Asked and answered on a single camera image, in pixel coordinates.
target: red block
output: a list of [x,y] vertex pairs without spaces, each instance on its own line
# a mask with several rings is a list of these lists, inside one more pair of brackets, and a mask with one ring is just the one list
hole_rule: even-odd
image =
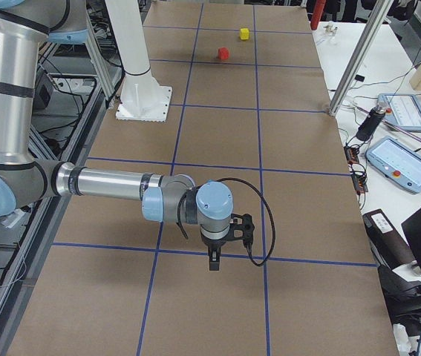
[[218,48],[218,59],[220,59],[221,61],[224,61],[228,58],[230,58],[230,52],[228,51],[228,48],[226,47]]

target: table surface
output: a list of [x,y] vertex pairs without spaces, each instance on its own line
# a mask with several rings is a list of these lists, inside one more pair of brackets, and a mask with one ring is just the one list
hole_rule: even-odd
[[[209,272],[198,229],[185,241],[138,202],[75,197],[9,355],[397,355],[305,10],[153,2],[145,25],[168,119],[108,112],[88,166],[246,179],[272,207],[273,257],[256,268],[227,244]],[[261,256],[267,215],[230,188]]]
[[[322,22],[318,30],[313,33],[313,36],[321,60],[321,66],[324,70],[324,78],[327,87],[331,90],[336,89],[344,69],[350,60],[353,49],[362,34],[364,25],[337,23],[338,30],[335,36],[325,34],[324,27],[326,25],[327,22]],[[350,105],[350,102],[355,98],[358,106],[370,110],[375,106],[376,100],[362,97],[357,98],[357,96],[377,97],[379,93],[394,93],[397,90],[398,93],[419,94],[421,91],[413,90],[409,84],[409,80],[414,72],[415,69],[412,68],[412,63],[394,32],[389,25],[383,25],[358,72],[358,74],[365,77],[365,81],[364,83],[357,83],[356,86],[359,87],[361,84],[377,82],[390,82],[398,76],[402,76],[402,78],[388,84],[369,85],[360,89],[350,90],[343,104]],[[356,133],[359,124],[362,123],[365,117],[366,114],[360,111],[356,111],[355,117],[353,110],[350,108],[342,108],[336,116],[339,127],[348,131],[350,137]],[[421,133],[416,133],[416,135],[421,138]],[[413,150],[421,147],[421,144],[416,140],[407,137],[403,133],[391,131],[383,124],[377,128],[371,144],[375,144],[385,136],[392,136]],[[341,138],[345,142],[346,137],[343,133]],[[363,157],[365,150],[366,146],[361,150],[362,162],[364,164],[366,164],[365,158]],[[367,166],[367,172],[369,192],[366,194],[365,206],[362,209],[362,213],[381,208],[397,231],[405,238],[401,224],[416,210],[421,208],[421,193],[412,194],[399,188],[398,185],[386,179],[370,165]],[[421,280],[419,276],[416,276],[406,266],[401,266],[396,271],[407,280]],[[413,345],[416,344],[416,339],[416,337],[411,338]]]

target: red object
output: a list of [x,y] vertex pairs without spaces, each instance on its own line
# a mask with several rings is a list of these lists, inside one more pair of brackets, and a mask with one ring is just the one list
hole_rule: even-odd
[[324,6],[326,6],[326,0],[317,0],[314,6],[313,17],[311,17],[311,30],[317,29],[317,25],[321,21],[321,16],[324,12]]
[[218,48],[218,59],[220,59],[221,61],[224,61],[228,58],[230,58],[230,52],[228,51],[228,48],[226,47]]

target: white table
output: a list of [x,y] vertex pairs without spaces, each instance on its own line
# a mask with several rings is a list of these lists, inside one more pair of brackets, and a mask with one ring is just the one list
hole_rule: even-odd
[[[335,90],[347,67],[353,49],[362,34],[364,25],[337,23],[335,25],[338,27],[338,30],[335,36],[325,34],[324,26],[326,25],[327,22],[321,22],[318,30],[313,32],[313,36],[321,66],[324,70],[327,88],[329,90]],[[407,72],[409,72],[409,74],[404,80],[400,78],[389,84],[364,86],[360,89],[350,90],[344,104],[350,104],[350,97],[377,97],[380,93],[394,93],[398,88],[399,90],[397,93],[421,93],[411,89],[409,80],[415,72],[415,69],[411,68],[412,63],[401,44],[398,42],[394,32],[388,25],[383,25],[358,72],[359,75],[365,77],[365,81],[363,83],[356,83],[355,86],[359,87],[361,84],[375,82],[389,82],[398,76],[403,76]],[[375,99],[355,98],[355,100],[359,107],[368,111],[376,104]],[[359,124],[362,123],[365,117],[365,113],[356,111],[356,119]],[[356,133],[359,124],[355,121],[354,111],[352,109],[341,108],[336,118],[339,127],[348,131],[350,137]],[[403,133],[390,131],[383,124],[377,128],[373,135],[372,144],[378,142],[382,137],[387,135],[398,139],[402,144],[411,149],[415,150],[421,147],[419,142],[407,137]],[[344,133],[341,133],[341,138],[342,141],[345,142]],[[367,145],[363,146],[361,150],[362,153],[365,151],[366,147]],[[363,154],[360,154],[359,158],[362,163],[366,163]],[[369,165],[367,166],[367,173],[369,192],[366,193],[366,202],[362,209],[362,213],[381,208],[398,232],[405,238],[401,224],[416,210],[421,208],[421,193],[411,194],[401,189],[398,185],[392,183]],[[419,279],[411,274],[407,268],[400,268],[399,273],[408,280]],[[412,345],[416,345],[416,340],[416,337],[411,337]]]

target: white stand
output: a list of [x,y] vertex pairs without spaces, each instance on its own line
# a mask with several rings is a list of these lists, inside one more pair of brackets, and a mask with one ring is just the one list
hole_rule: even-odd
[[152,76],[137,0],[106,0],[106,7],[126,71],[116,117],[166,121],[172,88]]

